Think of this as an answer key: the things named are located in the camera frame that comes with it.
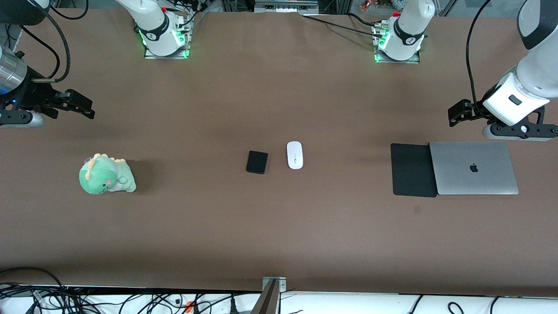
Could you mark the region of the black smartphone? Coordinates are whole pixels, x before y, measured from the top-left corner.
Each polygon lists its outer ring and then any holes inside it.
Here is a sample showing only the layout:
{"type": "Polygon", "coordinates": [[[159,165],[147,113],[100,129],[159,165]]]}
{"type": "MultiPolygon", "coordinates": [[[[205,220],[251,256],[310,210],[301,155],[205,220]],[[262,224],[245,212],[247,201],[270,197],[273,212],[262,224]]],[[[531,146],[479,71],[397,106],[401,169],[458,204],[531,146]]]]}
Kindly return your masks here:
{"type": "Polygon", "coordinates": [[[265,174],[269,154],[250,150],[246,164],[246,171],[253,174],[265,174]]]}

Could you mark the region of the white computer mouse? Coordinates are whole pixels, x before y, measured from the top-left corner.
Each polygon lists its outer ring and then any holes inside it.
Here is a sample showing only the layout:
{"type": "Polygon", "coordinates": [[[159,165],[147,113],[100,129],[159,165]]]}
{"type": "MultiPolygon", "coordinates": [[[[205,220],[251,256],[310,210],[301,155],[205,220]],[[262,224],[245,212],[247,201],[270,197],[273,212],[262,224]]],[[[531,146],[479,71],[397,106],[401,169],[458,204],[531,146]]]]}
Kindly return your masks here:
{"type": "Polygon", "coordinates": [[[304,165],[303,147],[299,141],[290,141],[286,145],[287,164],[290,169],[299,170],[304,165]]]}

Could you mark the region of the aluminium frame with ports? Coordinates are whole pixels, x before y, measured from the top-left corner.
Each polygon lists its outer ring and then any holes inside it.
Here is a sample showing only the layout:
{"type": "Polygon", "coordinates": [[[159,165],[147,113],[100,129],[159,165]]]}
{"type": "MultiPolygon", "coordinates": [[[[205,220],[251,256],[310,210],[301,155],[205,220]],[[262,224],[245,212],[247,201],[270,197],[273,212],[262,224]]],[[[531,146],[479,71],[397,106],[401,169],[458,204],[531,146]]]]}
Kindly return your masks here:
{"type": "Polygon", "coordinates": [[[255,0],[255,13],[290,13],[301,15],[319,14],[318,0],[255,0]]]}

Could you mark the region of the silver closed laptop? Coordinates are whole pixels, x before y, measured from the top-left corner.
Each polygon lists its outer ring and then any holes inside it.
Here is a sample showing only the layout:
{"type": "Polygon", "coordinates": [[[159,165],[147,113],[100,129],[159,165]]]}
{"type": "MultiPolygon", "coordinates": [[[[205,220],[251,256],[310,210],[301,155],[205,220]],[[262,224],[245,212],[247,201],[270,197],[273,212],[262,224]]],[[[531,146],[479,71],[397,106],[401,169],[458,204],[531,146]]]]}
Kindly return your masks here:
{"type": "Polygon", "coordinates": [[[517,195],[510,151],[503,142],[430,142],[439,195],[517,195]]]}

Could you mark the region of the green dinosaur plush toy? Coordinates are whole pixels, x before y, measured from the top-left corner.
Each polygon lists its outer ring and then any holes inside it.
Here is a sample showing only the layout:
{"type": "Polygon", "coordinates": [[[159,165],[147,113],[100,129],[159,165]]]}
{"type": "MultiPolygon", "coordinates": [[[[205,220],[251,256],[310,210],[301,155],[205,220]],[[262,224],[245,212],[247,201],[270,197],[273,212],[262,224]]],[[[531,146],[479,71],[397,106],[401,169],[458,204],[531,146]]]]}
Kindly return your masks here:
{"type": "Polygon", "coordinates": [[[133,173],[125,159],[95,154],[82,165],[78,181],[86,193],[101,195],[112,191],[134,192],[137,188],[133,173]]]}

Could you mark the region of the black mouse pad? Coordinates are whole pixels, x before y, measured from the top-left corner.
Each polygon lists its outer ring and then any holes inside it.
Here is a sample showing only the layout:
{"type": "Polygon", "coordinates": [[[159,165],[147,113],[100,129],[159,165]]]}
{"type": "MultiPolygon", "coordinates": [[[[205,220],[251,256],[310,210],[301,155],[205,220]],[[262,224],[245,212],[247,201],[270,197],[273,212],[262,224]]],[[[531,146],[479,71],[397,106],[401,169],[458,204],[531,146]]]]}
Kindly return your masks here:
{"type": "Polygon", "coordinates": [[[391,143],[390,149],[393,194],[435,198],[438,190],[430,147],[391,143]]]}

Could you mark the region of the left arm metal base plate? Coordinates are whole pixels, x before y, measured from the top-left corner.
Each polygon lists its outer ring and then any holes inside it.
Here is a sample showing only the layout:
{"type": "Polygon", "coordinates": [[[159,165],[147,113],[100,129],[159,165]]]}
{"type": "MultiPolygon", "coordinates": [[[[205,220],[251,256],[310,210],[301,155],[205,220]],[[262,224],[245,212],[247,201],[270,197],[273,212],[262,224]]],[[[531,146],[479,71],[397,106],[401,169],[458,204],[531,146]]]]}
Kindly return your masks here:
{"type": "Polygon", "coordinates": [[[374,60],[375,62],[418,64],[424,34],[410,37],[404,34],[403,38],[400,38],[393,30],[396,19],[391,17],[371,26],[372,34],[375,35],[373,38],[374,60]]]}

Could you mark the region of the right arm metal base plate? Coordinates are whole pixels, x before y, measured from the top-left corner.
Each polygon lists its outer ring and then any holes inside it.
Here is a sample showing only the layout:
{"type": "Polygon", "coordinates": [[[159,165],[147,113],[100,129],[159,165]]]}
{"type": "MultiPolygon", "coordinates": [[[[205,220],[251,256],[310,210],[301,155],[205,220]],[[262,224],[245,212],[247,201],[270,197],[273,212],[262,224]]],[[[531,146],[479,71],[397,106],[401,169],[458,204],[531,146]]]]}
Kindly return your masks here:
{"type": "Polygon", "coordinates": [[[165,24],[146,31],[138,28],[145,46],[145,59],[187,59],[189,57],[193,22],[183,16],[165,12],[165,24]]]}

